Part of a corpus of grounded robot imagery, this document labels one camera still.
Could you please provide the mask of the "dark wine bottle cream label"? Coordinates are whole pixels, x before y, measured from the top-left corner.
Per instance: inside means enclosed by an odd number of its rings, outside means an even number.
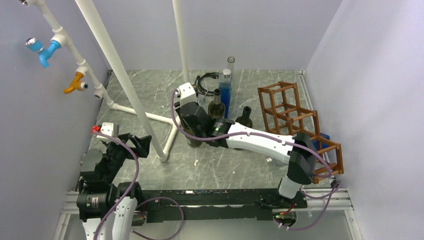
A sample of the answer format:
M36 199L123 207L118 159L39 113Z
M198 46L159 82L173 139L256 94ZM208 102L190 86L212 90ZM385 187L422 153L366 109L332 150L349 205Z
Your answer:
M251 107L245 106L243 108L242 115L237 117L235 122L239 123L239 124L241 124L245 127L252 128L253 127L253 121L250 118L251 112L252 112Z

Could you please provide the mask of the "dark green wine bottle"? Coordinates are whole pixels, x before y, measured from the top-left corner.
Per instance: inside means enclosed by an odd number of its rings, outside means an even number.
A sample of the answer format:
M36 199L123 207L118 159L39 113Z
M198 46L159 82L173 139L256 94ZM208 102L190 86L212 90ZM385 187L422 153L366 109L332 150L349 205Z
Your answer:
M191 136L194 136L194 134L193 134L193 132L191 131L191 129L190 128L183 128L183 130L187 133L187 134L189 134L189 135L191 135ZM191 146L191 147L193 147L193 148L197 148L197 147L199 147L199 146L201 146L202 145L202 141L199 141L199 140L195 140L195 139L193 139L193 138L191 138L191 137L188 137L188 136L186 136L186 138L187 138L187 142L188 142L188 144Z

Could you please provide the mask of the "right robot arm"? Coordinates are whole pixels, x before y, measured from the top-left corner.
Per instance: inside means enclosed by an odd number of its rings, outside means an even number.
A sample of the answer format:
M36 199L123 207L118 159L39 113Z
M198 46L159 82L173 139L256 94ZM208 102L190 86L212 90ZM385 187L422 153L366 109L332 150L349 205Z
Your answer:
M188 127L193 139L212 147L249 150L286 161L287 173L282 177L276 203L289 207L303 185L312 183L315 174L317 150L304 133L278 135L244 126L224 118L212 118L195 102L188 102L176 111L184 126Z

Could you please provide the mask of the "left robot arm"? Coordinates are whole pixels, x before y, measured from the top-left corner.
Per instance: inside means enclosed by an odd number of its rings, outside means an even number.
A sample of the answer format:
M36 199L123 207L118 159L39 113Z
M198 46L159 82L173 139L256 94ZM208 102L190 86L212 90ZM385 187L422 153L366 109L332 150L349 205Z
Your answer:
M117 136L98 135L106 151L90 149L82 161L76 206L88 240L128 240L135 210L144 203L140 184L114 185L118 171L127 159L147 158L150 135L137 137L130 133Z

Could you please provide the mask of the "green wine bottle silver neck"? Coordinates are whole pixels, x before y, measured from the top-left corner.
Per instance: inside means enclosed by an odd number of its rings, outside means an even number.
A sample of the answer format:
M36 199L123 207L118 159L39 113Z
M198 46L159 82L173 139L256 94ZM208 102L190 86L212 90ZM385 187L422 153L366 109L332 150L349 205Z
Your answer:
M223 118L225 115L225 104L221 101L221 90L213 91L213 100L208 105L208 115L214 119Z

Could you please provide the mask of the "tall blue liquid bottle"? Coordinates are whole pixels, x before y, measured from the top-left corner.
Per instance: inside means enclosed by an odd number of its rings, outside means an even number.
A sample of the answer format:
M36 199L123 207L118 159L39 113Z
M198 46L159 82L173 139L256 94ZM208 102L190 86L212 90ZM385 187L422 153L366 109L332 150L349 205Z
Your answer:
M220 73L218 84L221 91L221 102L225 106L224 117L228 118L230 101L231 101L231 92L232 92L232 72L230 69L225 68Z

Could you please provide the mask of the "tall clear glass bottle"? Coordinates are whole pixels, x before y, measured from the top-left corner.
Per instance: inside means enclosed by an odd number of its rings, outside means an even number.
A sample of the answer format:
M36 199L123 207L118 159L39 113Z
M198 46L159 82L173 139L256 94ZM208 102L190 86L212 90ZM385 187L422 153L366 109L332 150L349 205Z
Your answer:
M229 56L227 58L226 68L230 70L231 75L234 74L234 69L235 69L235 57L234 56Z

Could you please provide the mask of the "blue clear bottle lying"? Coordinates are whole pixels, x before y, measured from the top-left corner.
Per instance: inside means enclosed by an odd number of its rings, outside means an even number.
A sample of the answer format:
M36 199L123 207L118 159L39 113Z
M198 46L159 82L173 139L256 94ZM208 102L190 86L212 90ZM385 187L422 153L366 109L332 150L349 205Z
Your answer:
M275 166L277 166L277 167L282 167L282 166L286 166L286 165L288 165L288 164L289 164L289 163L288 163L288 162L286 162L286 161L283 161L283 160L281 160L281 159L274 158L274 157L271 157L271 156L268 156L265 160L266 160L266 162L267 162L268 164L273 164L273 165L275 165Z

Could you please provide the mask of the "brown wooden wine rack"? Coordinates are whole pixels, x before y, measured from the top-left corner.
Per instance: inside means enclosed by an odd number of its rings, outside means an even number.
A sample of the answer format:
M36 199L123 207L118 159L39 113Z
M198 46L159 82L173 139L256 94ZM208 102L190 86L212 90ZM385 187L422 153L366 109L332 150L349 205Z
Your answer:
M345 173L342 145L321 134L319 116L316 110L301 105L299 87L296 83L279 81L257 88L265 130L277 135L304 133L316 143L317 153L334 153L335 162L326 160L332 176Z

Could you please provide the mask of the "orange plastic faucet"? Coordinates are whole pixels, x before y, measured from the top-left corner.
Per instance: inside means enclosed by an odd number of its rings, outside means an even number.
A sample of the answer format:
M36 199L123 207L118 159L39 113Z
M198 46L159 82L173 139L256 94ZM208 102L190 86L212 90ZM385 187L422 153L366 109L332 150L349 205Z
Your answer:
M69 84L69 87L65 88L63 90L63 93L64 94L70 94L74 91L80 91L80 92L85 91L89 86L85 81L82 81L83 77L84 77L84 75L81 72L77 71L75 73L75 77L73 78L73 80Z

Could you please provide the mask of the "blue plastic faucet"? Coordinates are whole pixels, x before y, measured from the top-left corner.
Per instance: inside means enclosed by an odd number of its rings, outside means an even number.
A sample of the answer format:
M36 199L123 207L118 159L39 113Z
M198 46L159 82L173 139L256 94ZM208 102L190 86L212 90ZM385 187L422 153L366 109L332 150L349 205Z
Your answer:
M48 60L53 56L55 51L62 47L58 41L52 40L50 45L45 48L41 41L35 37L28 38L24 45L32 52L38 54L39 62L44 68L47 68L50 65Z

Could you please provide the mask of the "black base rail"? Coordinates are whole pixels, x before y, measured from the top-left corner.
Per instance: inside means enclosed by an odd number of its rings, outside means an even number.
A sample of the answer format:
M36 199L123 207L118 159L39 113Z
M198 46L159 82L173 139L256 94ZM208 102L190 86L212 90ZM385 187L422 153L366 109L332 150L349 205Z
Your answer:
M181 219L271 221L280 212L308 207L300 192L287 199L275 188L145 190L143 197L146 203L136 210L146 214L147 223Z

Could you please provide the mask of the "white PVC pipe frame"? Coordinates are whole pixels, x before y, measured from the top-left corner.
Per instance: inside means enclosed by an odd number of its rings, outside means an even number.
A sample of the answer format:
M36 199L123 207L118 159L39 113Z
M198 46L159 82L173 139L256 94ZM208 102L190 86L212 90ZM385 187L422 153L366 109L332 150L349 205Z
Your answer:
M148 113L145 111L93 1L77 0L76 4L80 12L82 13L86 23L88 24L91 32L93 33L94 38L99 44L100 49L102 50L106 60L111 66L112 71L115 73L124 93L126 94L131 104L130 107L125 107L123 105L117 104L111 99L104 85L99 82L91 66L79 53L71 37L68 35L63 26L61 26L60 23L57 21L50 9L47 7L45 1L21 0L19 1L19 3L20 5L25 7L36 6L39 9L47 23L50 25L52 32L54 33L54 36L51 38L51 41L59 42L62 48L68 49L68 51L73 55L78 65L76 72L82 73L84 77L88 76L89 78L91 78L95 87L95 97L98 99L104 99L110 109L136 115L141 121L143 129L148 134L152 135L153 147L157 153L159 160L162 163L166 162L168 160L172 144L177 135L177 126L171 118L156 115L153 113ZM161 146L157 139L157 136L150 124L151 120L171 125L171 132L167 137L164 147Z

